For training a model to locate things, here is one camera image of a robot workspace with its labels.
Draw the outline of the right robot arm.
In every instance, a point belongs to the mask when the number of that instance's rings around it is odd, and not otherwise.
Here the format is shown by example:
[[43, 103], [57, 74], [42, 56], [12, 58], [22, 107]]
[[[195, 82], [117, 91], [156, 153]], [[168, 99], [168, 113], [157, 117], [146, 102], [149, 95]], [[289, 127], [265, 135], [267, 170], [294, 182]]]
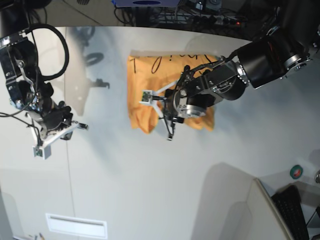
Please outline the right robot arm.
[[[70, 53], [66, 39], [52, 25], [42, 23], [36, 11], [45, 9], [49, 0], [2, 0], [0, 2], [0, 66], [10, 102], [17, 109], [11, 114], [1, 113], [2, 118], [14, 118], [25, 111], [31, 117], [30, 128], [35, 130], [38, 145], [49, 136], [72, 124], [71, 108], [64, 101], [56, 104], [52, 95], [51, 80], [61, 77], [67, 70]], [[64, 63], [60, 71], [42, 75], [39, 67], [39, 51], [35, 40], [27, 35], [35, 30], [49, 30], [60, 40], [64, 51]]]

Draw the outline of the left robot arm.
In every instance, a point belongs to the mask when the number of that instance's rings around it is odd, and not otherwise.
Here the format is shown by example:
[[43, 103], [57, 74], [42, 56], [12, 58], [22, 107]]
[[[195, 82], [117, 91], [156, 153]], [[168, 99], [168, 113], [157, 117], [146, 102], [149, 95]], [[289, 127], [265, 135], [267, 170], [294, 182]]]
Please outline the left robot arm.
[[239, 99], [247, 86], [258, 89], [299, 69], [310, 59], [310, 46], [320, 25], [317, 0], [283, 0], [265, 35], [198, 66], [186, 65], [172, 90], [164, 95], [163, 118], [182, 123], [202, 117], [222, 100]]

